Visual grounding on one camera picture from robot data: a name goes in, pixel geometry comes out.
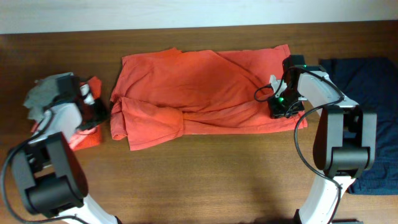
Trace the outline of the orange-red printed t-shirt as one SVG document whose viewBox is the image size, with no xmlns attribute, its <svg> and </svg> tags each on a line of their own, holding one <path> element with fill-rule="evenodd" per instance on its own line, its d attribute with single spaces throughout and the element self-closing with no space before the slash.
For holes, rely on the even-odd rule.
<svg viewBox="0 0 398 224">
<path fill-rule="evenodd" d="M 305 128 L 301 114 L 271 118 L 265 89 L 281 77 L 287 45 L 272 49 L 161 52 L 123 57 L 111 94 L 111 136 L 132 151 L 188 134 L 267 134 Z"/>
</svg>

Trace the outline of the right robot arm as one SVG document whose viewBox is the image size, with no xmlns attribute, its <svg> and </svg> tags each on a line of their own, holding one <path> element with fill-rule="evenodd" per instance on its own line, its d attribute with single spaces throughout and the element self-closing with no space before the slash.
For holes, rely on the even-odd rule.
<svg viewBox="0 0 398 224">
<path fill-rule="evenodd" d="M 363 108 L 346 96 L 320 66 L 309 66 L 301 55 L 283 62 L 283 75 L 272 75 L 266 100 L 271 118 L 298 116 L 300 126 L 312 113 L 320 120 L 313 143 L 311 166 L 315 173 L 310 193 L 295 211 L 294 223 L 332 223 L 344 192 L 366 170 L 376 156 L 375 111 Z"/>
</svg>

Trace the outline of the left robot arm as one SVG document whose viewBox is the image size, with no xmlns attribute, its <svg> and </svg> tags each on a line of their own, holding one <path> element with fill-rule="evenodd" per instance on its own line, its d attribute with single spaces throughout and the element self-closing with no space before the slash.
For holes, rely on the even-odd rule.
<svg viewBox="0 0 398 224">
<path fill-rule="evenodd" d="M 42 223 L 113 223 L 88 193 L 88 183 L 73 149 L 87 146 L 87 138 L 100 133 L 108 112 L 100 99 L 101 80 L 82 79 L 73 73 L 38 80 L 24 106 L 35 121 L 33 135 L 13 147 L 1 172 L 1 194 L 9 213 L 27 223 L 10 206 L 4 183 L 11 170 L 22 204 Z"/>
</svg>

